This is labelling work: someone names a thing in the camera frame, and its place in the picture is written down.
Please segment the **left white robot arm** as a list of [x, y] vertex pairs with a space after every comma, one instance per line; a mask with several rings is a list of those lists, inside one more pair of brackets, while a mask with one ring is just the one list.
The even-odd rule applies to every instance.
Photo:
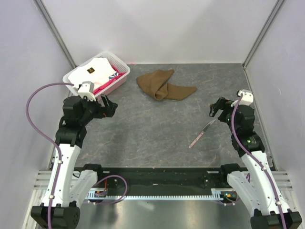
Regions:
[[63, 117], [55, 135], [55, 159], [45, 196], [33, 206], [31, 217], [44, 229], [74, 229], [80, 208], [92, 187], [101, 187], [105, 177], [102, 166], [85, 164], [72, 182], [76, 160], [93, 119], [113, 117], [118, 105], [102, 95], [102, 103], [87, 97], [70, 96], [63, 101]]

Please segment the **brown cloth napkin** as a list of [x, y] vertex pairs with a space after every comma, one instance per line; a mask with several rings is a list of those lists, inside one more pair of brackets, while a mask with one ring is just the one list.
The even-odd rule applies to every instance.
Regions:
[[136, 82], [145, 94], [157, 101], [163, 99], [181, 101], [197, 91], [197, 87], [168, 83], [173, 74], [174, 69], [158, 69], [153, 73], [146, 73], [137, 77]]

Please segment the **knife with pink handle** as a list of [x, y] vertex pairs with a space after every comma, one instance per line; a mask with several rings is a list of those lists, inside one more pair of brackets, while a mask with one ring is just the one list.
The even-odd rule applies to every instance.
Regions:
[[213, 123], [216, 120], [210, 121], [201, 131], [201, 133], [193, 140], [193, 142], [189, 145], [189, 148], [192, 148], [198, 141], [199, 139], [204, 135], [204, 133], [213, 125]]

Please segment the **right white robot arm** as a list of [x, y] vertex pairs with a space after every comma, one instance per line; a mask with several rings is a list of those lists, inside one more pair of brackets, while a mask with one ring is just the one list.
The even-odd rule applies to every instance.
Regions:
[[218, 182], [222, 187], [232, 187], [250, 214], [253, 229], [297, 229], [302, 223], [298, 211], [291, 210], [270, 170], [264, 144], [254, 131], [254, 109], [242, 100], [220, 97], [210, 105], [210, 117], [221, 110], [218, 117], [232, 133], [234, 149], [245, 164], [244, 176], [237, 164], [221, 166]]

